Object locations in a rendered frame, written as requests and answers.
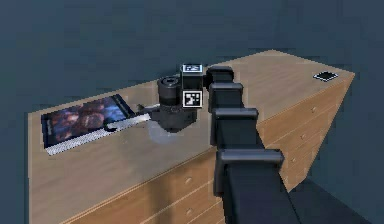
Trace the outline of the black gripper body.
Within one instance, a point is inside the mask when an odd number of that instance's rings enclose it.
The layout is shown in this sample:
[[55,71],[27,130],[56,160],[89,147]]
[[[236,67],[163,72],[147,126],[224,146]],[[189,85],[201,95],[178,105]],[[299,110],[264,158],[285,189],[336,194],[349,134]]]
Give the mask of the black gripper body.
[[151,112],[151,118],[162,129],[177,133],[196,121],[197,110],[186,109],[182,105],[180,77],[163,77],[157,81],[157,86],[160,106]]

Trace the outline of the light wooden chest of drawers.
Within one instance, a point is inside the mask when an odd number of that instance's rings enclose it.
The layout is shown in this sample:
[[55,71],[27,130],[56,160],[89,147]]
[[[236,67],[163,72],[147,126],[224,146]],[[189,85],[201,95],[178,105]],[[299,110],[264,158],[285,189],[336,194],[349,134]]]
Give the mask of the light wooden chest of drawers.
[[[229,61],[244,86],[244,103],[259,111],[257,129],[267,148],[286,157],[287,190],[306,176],[354,78],[326,65],[275,50]],[[28,116],[30,224],[224,224],[212,193],[215,149],[210,115],[167,143],[145,124],[57,155],[43,148],[40,112]]]

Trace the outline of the small black flat phone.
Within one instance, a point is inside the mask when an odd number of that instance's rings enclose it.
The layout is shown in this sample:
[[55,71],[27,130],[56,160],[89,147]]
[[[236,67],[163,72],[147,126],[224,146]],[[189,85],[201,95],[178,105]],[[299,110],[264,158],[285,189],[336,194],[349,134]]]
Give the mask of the small black flat phone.
[[338,75],[336,73],[329,72],[329,71],[322,71],[322,72],[314,75],[315,79],[321,80],[323,82],[328,82],[328,81],[335,79],[337,77],[338,77]]

